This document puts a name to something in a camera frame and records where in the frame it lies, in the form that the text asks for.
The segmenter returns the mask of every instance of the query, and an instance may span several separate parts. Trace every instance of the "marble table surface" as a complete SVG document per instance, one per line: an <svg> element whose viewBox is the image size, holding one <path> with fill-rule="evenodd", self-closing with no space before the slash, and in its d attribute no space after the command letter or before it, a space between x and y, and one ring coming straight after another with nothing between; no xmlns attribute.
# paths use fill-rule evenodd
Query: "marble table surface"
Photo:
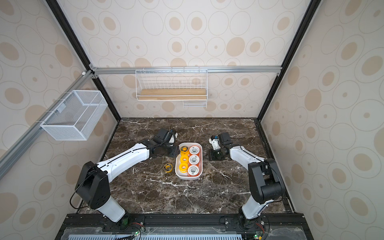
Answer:
<svg viewBox="0 0 384 240"><path fill-rule="evenodd" d="M248 171L233 160L208 161L212 135L228 132L234 143L266 157L253 119L133 119L123 118L105 155L105 160L144 138L152 138L160 128L172 126L178 133L175 144L198 142L203 147L203 173L197 180L181 180L175 171L165 173L170 157L140 162L110 183L111 195L130 213L237 213L248 200ZM88 207L79 213L95 213ZM264 213L285 213L282 202L271 203Z"/></svg>

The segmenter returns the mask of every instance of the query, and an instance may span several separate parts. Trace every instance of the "wall shelf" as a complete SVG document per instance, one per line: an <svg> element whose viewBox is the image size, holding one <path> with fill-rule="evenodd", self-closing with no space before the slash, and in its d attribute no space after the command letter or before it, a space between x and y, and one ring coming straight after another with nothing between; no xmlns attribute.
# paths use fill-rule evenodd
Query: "wall shelf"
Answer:
<svg viewBox="0 0 384 240"><path fill-rule="evenodd" d="M136 70L138 101L183 101L184 106L207 106L207 69Z"/></svg>

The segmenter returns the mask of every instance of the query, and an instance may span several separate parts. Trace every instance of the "wire basket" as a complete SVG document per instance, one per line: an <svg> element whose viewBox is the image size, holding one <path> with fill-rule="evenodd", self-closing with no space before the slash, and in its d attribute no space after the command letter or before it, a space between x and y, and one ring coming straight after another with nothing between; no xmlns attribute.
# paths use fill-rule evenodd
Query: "wire basket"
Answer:
<svg viewBox="0 0 384 240"><path fill-rule="evenodd" d="M108 104L100 91L73 90L40 126L58 141L85 141Z"/></svg>
<svg viewBox="0 0 384 240"><path fill-rule="evenodd" d="M136 97L138 101L183 101L185 106L206 106L207 81L207 69L136 70Z"/></svg>

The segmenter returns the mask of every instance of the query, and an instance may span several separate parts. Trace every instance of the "aluminum rail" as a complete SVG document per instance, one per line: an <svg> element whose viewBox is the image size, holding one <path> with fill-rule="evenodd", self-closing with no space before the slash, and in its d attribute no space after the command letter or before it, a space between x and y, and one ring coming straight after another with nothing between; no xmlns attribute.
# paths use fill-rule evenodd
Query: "aluminum rail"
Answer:
<svg viewBox="0 0 384 240"><path fill-rule="evenodd" d="M17 162L17 160L27 151L27 149L35 142L35 140L40 136L44 131L40 127L40 122L45 120L46 117L50 114L50 111L53 111L60 103L60 99L64 99L72 90L75 90L84 85L84 83L93 77L92 71L88 70L85 75L82 75L78 78L72 85L63 93L58 100L45 111L45 114L40 117L26 133L23 134L18 141L13 144L13 146L8 149L5 155L0 159L0 179L11 169L11 167Z"/></svg>
<svg viewBox="0 0 384 240"><path fill-rule="evenodd" d="M208 73L279 73L281 66L202 66L202 67L150 67L150 68L99 68L89 65L95 74L135 74L136 70L174 73L177 71L208 70Z"/></svg>

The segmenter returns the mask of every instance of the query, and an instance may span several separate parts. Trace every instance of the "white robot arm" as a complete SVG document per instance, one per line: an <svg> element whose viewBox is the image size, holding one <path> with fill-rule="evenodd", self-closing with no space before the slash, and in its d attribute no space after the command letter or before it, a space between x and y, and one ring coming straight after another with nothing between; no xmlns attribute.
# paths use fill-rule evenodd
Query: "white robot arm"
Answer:
<svg viewBox="0 0 384 240"><path fill-rule="evenodd" d="M285 194L281 173L274 159L264 159L243 146L233 144L227 132L212 136L209 142L213 147L209 151L210 161L221 161L230 157L248 170L251 196L240 209L246 219L259 217L269 203Z"/></svg>
<svg viewBox="0 0 384 240"><path fill-rule="evenodd" d="M173 146L176 138L175 130L160 129L152 139L143 139L115 157L97 164L87 162L80 172L75 192L91 209L96 209L111 221L118 222L126 211L111 196L109 183L125 170L150 157L177 156L179 148Z"/></svg>

